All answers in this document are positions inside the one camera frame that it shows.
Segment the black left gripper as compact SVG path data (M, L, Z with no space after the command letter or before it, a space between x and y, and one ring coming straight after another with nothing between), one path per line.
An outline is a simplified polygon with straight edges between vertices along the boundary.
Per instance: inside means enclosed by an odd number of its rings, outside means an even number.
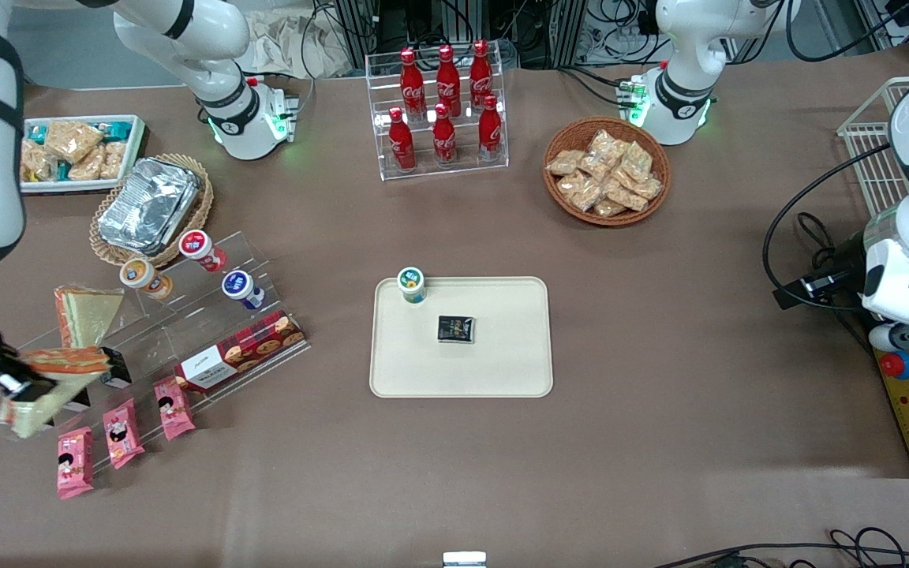
M797 305L831 307L836 299L847 298L849 309L861 306L865 286L865 249L861 237L849 237L836 247L822 247L810 260L811 270L773 291L780 309Z

